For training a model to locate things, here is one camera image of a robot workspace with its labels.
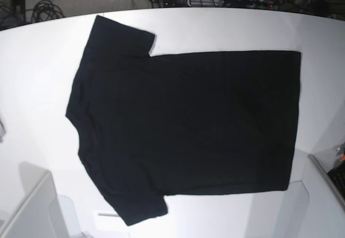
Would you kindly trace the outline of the black T-shirt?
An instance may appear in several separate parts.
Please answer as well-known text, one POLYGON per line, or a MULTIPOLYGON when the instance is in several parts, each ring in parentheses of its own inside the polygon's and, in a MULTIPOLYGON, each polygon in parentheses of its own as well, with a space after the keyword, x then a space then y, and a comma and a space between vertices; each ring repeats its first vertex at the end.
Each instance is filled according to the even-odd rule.
POLYGON ((79 158, 131 226, 168 212, 168 195, 288 188, 301 53, 150 56, 155 35, 97 16, 66 117, 79 158))

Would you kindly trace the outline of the black power strip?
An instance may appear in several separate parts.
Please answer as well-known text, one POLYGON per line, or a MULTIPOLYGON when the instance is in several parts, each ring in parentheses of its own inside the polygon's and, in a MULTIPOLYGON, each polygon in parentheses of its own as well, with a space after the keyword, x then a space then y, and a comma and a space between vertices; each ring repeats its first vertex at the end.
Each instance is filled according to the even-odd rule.
POLYGON ((222 6, 228 8, 273 8, 273 4, 262 0, 224 0, 222 6))

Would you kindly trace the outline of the grey left monitor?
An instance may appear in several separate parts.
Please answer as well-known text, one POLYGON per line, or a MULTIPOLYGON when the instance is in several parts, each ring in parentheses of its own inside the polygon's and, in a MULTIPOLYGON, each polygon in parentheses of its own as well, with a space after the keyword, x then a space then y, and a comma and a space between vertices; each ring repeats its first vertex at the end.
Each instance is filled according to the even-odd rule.
POLYGON ((45 171, 1 227, 1 237, 69 237, 53 176, 45 171))

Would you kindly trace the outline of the black keyboard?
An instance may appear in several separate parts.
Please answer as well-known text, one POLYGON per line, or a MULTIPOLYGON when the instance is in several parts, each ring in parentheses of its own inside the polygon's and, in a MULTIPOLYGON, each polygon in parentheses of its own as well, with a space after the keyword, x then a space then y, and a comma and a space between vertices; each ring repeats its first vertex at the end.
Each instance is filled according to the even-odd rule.
POLYGON ((340 164, 339 166, 333 168, 328 172, 328 176, 332 180, 335 187, 344 196, 344 164, 340 164))

